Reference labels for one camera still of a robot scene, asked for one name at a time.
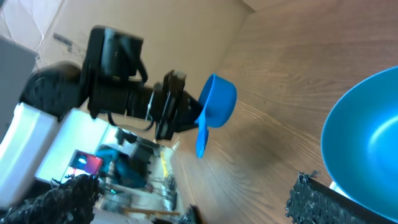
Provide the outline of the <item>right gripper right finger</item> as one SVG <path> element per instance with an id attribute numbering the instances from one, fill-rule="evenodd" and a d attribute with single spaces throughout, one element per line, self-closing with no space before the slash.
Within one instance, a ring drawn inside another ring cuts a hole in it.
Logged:
<path id="1" fill-rule="evenodd" d="M 317 182 L 318 171 L 299 172 L 285 216 L 298 224 L 383 224 L 389 220 Z"/>

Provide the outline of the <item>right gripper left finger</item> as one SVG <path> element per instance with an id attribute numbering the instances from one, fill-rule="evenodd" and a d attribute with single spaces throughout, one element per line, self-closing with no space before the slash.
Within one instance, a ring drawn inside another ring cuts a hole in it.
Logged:
<path id="1" fill-rule="evenodd" d="M 46 193 L 11 206 L 1 214 L 1 223 L 89 224 L 103 188 L 96 175 L 71 175 L 65 183 L 52 185 Z"/>

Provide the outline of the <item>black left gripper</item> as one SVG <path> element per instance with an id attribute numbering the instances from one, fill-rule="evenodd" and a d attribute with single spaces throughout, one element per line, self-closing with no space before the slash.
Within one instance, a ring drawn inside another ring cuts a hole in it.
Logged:
<path id="1" fill-rule="evenodd" d="M 198 127 L 196 120 L 203 106 L 185 88 L 187 75 L 171 70 L 157 82 L 148 109 L 155 122 L 155 139 L 171 140 L 174 133 Z"/>

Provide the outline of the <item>blue plastic measuring scoop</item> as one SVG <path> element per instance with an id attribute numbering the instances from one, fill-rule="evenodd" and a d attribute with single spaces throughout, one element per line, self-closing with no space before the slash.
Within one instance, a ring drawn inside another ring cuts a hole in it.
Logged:
<path id="1" fill-rule="evenodd" d="M 237 90 L 233 83 L 212 74 L 206 81 L 199 97 L 203 107 L 195 121 L 198 125 L 196 154 L 202 158 L 208 141 L 208 128 L 220 128 L 231 117 L 237 101 Z"/>

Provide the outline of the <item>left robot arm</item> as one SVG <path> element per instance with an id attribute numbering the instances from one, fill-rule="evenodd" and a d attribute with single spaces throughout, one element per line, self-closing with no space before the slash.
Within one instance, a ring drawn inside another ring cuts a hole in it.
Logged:
<path id="1" fill-rule="evenodd" d="M 81 68 L 61 62 L 35 71 L 19 101 L 58 120 L 87 101 L 93 119 L 99 114 L 149 119 L 156 124 L 157 140 L 197 128 L 195 121 L 204 107 L 184 90 L 184 76 L 172 70 L 163 82 L 146 86 L 143 42 L 135 35 L 96 26 Z"/>

